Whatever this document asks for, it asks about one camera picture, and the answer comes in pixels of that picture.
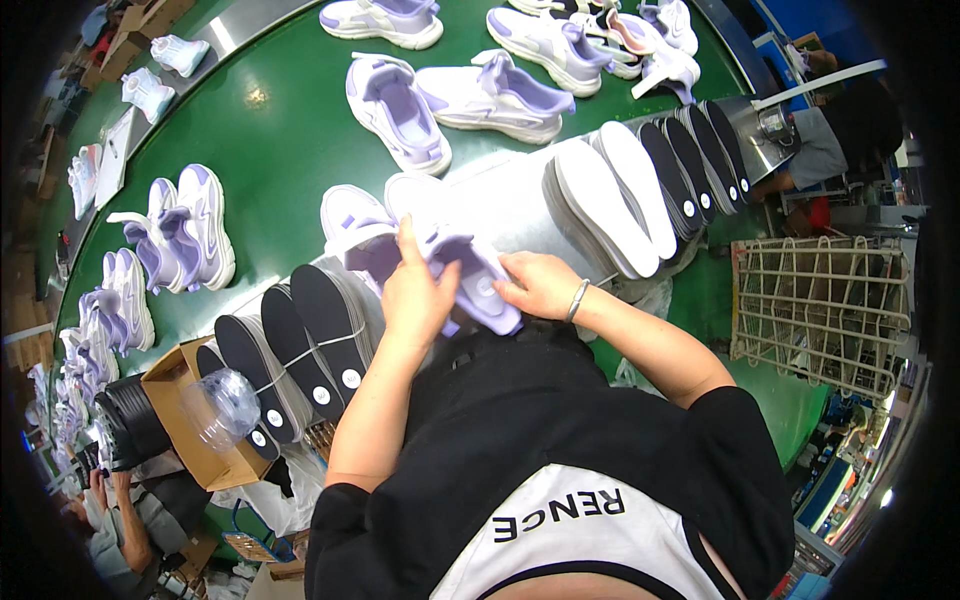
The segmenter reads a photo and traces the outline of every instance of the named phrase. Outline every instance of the paper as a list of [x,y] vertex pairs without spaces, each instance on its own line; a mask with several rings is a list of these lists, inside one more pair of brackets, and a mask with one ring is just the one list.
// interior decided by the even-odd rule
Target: paper
[[97,175],[97,196],[93,205],[100,210],[116,193],[123,188],[127,171],[127,149],[130,146],[133,112],[130,108],[107,131],[104,140],[104,157],[100,162]]

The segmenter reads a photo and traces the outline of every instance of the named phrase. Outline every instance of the silver bangle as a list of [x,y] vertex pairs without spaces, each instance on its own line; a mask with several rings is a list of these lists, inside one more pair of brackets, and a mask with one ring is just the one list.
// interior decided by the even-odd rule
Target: silver bangle
[[573,303],[570,304],[570,310],[566,312],[566,319],[564,319],[565,323],[573,323],[573,315],[577,314],[577,309],[580,308],[580,300],[584,299],[584,294],[587,292],[587,288],[589,286],[589,279],[584,279],[580,282],[580,288],[577,289],[577,293],[573,297]]

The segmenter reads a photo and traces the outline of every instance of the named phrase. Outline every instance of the white wire basket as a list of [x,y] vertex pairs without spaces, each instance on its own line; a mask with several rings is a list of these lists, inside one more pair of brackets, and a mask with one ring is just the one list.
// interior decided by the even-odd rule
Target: white wire basket
[[884,399],[909,335],[909,265],[893,238],[780,238],[731,243],[730,357]]

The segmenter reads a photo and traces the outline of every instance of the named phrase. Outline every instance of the clear plastic container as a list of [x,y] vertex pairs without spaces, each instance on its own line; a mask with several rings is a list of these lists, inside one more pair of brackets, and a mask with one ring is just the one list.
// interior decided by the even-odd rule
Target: clear plastic container
[[216,452],[233,448],[260,421],[260,399],[250,381],[233,369],[220,369],[187,386],[180,409]]

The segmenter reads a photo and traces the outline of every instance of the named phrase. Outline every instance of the hand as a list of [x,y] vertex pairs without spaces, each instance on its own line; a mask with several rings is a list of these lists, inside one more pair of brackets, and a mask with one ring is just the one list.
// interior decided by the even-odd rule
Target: hand
[[104,487],[104,472],[95,468],[90,472],[90,491],[101,509],[107,507],[107,488]]
[[131,475],[128,470],[111,471],[110,479],[113,481],[113,490],[117,495],[130,495]]
[[460,261],[446,265],[440,282],[434,281],[420,255],[410,215],[400,220],[396,244],[402,260],[384,284],[380,301],[387,322],[384,336],[390,335],[410,348],[427,350],[453,308],[460,285]]
[[566,319],[583,280],[565,262],[551,254],[517,252],[502,254],[500,264],[520,283],[493,283],[504,300],[535,317]]

